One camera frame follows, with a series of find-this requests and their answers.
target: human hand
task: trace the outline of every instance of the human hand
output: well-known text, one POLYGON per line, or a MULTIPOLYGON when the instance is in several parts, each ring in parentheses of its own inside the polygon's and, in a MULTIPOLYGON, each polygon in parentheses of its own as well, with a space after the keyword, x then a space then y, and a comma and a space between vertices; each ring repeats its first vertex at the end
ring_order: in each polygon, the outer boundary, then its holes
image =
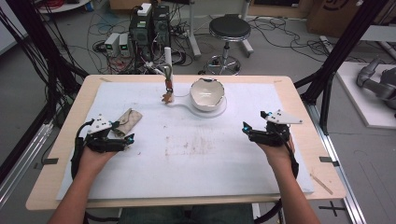
MULTIPOLYGON (((294 153, 294 144, 291 137, 288 144, 294 153)), ((257 145, 265 152, 268 163, 273 167, 273 169, 283 169, 285 167, 288 169, 290 168, 290 153, 285 145, 282 145, 281 147, 270 147, 263 144, 257 145)))
POLYGON ((117 154, 117 152, 95 152, 84 147, 78 167, 78 175, 95 178, 105 167, 106 163, 117 154))

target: white ceramic bowl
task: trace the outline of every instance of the white ceramic bowl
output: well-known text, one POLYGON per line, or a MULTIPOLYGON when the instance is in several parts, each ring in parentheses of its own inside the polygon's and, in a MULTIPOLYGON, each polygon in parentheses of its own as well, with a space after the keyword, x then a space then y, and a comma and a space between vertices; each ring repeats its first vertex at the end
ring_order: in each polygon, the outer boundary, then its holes
POLYGON ((223 85, 213 78, 202 77, 192 83, 190 88, 192 104, 202 111, 218 109, 224 100, 223 85))

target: stool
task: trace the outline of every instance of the stool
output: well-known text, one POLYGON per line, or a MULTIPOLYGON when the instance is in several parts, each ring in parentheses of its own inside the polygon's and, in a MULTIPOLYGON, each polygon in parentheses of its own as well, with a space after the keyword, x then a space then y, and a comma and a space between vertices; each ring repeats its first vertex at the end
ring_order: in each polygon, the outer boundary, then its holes
POLYGON ((226 15, 215 18, 209 24, 209 32, 220 40, 225 40, 222 55, 213 56, 206 63, 207 70, 212 74, 221 75, 225 71, 232 75, 238 75, 241 70, 241 63, 235 57, 228 55, 230 42, 241 42, 250 35, 250 25, 247 21, 239 19, 237 16, 226 15))

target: gray robot arm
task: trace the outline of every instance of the gray robot arm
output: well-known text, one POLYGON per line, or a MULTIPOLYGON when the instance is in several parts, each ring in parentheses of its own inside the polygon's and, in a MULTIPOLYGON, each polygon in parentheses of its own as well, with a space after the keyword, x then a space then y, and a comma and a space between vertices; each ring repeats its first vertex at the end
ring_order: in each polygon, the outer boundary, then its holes
POLYGON ((396 68, 383 72, 381 82, 375 82, 370 77, 375 73, 380 59, 373 59, 367 66, 363 67, 358 74, 356 83, 359 87, 375 93, 376 97, 384 101, 396 99, 396 86, 392 85, 392 80, 396 80, 396 68))

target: black device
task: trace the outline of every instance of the black device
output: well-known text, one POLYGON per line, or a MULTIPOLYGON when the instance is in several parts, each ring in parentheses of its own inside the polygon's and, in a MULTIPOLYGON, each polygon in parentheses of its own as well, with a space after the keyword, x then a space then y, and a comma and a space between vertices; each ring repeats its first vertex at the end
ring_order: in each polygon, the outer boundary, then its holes
POLYGON ((254 0, 255 5, 297 7, 300 0, 254 0))
POLYGON ((134 14, 129 26, 129 32, 134 47, 134 56, 137 62, 151 62, 153 60, 151 44, 154 38, 152 8, 146 16, 134 14))
MULTIPOLYGON (((261 112, 263 119, 268 117, 264 111, 261 112)), ((280 147, 288 142, 290 139, 289 127, 286 124, 275 124, 267 121, 266 132, 253 130, 250 125, 243 122, 244 128, 242 132, 245 133, 251 142, 264 144, 270 147, 280 147)))
POLYGON ((85 122, 78 129, 75 140, 75 151, 71 160, 71 174, 73 179, 78 172, 79 161, 85 146, 89 147, 92 151, 104 153, 110 151, 123 151, 134 142, 134 133, 122 139, 109 139, 107 137, 110 130, 115 130, 119 126, 120 123, 118 121, 110 122, 102 116, 99 116, 97 119, 85 122), (79 134, 86 126, 91 126, 91 128, 88 130, 84 139, 79 137, 79 134))
POLYGON ((153 16, 156 43, 159 48, 171 47, 169 6, 157 6, 153 16))

